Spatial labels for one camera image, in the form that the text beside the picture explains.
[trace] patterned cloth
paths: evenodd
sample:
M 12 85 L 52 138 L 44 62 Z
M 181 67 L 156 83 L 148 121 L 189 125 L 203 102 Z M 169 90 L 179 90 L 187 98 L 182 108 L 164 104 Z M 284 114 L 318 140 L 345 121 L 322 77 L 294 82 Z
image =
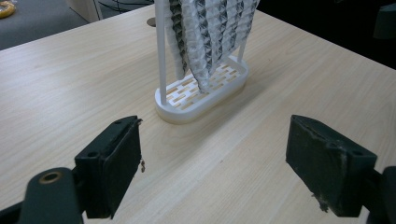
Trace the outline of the patterned cloth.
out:
M 165 29 L 177 79 L 190 69 L 201 91 L 248 38 L 258 0 L 164 0 Z

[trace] light wood tabletop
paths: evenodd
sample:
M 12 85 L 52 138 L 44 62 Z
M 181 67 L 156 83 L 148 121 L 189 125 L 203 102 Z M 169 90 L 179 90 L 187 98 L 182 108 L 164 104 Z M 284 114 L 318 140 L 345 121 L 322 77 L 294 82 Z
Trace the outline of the light wood tabletop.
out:
M 154 7 L 0 51 L 0 209 L 34 175 L 74 157 L 116 119 L 137 115 L 146 172 L 113 220 L 86 223 L 365 223 L 324 213 L 285 162 L 292 114 L 318 119 L 396 164 L 396 71 L 259 11 L 239 93 L 196 121 L 155 110 Z M 172 81 L 174 65 L 167 49 Z

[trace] white dish rack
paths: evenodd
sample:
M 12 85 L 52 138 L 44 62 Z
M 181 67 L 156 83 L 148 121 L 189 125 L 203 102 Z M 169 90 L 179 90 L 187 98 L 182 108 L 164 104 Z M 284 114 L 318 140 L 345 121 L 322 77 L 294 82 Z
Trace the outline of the white dish rack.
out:
M 248 66 L 242 57 L 246 42 L 239 47 L 238 57 L 230 56 L 216 69 L 206 93 L 199 91 L 192 74 L 166 86 L 163 0 L 155 1 L 155 17 L 160 66 L 160 88 L 155 91 L 155 102 L 163 120 L 175 124 L 191 122 L 245 85 Z

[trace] wooden table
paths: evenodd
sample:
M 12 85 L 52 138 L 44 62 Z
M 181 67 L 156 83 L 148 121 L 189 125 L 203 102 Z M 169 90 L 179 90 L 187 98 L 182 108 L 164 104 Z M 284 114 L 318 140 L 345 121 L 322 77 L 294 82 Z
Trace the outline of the wooden table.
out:
M 245 88 L 195 122 L 169 124 L 155 111 L 153 9 L 0 51 L 0 209 L 41 171 L 73 168 L 113 120 L 138 115 L 146 172 L 114 220 L 87 223 L 365 223 L 364 209 L 321 212 L 286 164 L 290 116 L 372 150 L 382 172 L 396 164 L 396 71 L 257 12 Z

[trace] fabric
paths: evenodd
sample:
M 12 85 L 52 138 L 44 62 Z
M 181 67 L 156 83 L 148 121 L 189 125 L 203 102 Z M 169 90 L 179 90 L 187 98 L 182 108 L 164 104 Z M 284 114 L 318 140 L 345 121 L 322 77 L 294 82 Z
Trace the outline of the fabric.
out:
M 201 91 L 246 41 L 258 0 L 165 0 L 165 29 L 177 79 L 190 69 Z

